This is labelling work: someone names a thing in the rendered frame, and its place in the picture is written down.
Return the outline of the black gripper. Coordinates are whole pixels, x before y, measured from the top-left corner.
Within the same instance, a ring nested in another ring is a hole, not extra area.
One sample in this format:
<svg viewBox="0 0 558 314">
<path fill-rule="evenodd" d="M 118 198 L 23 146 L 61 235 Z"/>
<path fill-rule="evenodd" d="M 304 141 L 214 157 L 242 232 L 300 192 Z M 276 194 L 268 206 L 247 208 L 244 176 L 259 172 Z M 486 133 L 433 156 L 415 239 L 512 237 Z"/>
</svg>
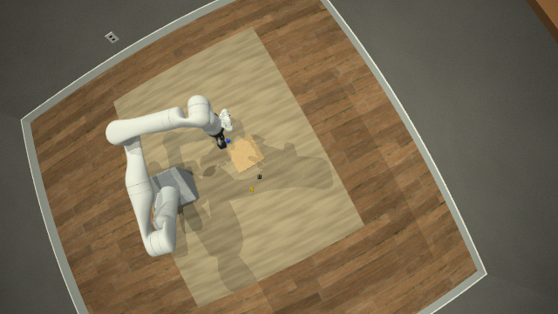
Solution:
<svg viewBox="0 0 558 314">
<path fill-rule="evenodd" d="M 216 138 L 216 141 L 218 142 L 218 143 L 217 143 L 217 146 L 218 146 L 220 149 L 227 148 L 227 142 L 225 142 L 225 137 L 224 137 L 224 135 L 223 135 L 223 131 L 224 131 L 224 128 L 222 128 L 221 131 L 220 131 L 218 134 L 216 134 L 216 135 L 210 135 L 211 137 L 215 137 L 215 138 Z M 221 136 L 222 136 L 222 137 L 221 137 Z M 222 140 L 223 140 L 223 141 L 222 141 Z M 225 145 L 224 143 L 225 143 L 226 145 Z"/>
</svg>

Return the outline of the tan square mat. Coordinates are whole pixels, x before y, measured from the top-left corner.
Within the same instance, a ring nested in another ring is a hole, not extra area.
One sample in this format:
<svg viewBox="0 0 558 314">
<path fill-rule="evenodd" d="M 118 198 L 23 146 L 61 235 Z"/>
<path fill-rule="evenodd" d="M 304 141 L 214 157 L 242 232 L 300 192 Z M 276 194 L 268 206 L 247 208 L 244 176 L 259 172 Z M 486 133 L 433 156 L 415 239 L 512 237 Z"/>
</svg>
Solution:
<svg viewBox="0 0 558 314">
<path fill-rule="evenodd" d="M 265 159 L 251 134 L 225 149 L 239 174 Z"/>
</svg>

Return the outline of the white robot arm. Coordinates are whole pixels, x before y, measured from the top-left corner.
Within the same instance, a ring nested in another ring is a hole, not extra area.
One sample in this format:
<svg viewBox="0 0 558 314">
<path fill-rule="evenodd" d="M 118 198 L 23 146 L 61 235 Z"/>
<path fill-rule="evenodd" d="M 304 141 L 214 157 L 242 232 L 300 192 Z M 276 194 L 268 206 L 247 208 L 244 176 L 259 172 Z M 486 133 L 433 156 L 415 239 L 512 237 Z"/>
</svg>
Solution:
<svg viewBox="0 0 558 314">
<path fill-rule="evenodd" d="M 143 243 L 150 256 L 160 256 L 175 250 L 176 217 L 180 194 L 176 188 L 169 186 L 159 191 L 154 205 L 153 226 L 156 230 L 153 231 L 151 211 L 154 191 L 147 172 L 140 135 L 160 133 L 180 127 L 202 128 L 209 135 L 218 134 L 222 128 L 229 133 L 234 130 L 228 110 L 223 109 L 220 117 L 216 116 L 209 100 L 204 96 L 191 97 L 187 102 L 187 110 L 188 118 L 177 106 L 134 119 L 115 120 L 105 131 L 110 143 L 124 146 L 126 150 L 126 189 L 136 214 Z"/>
</svg>

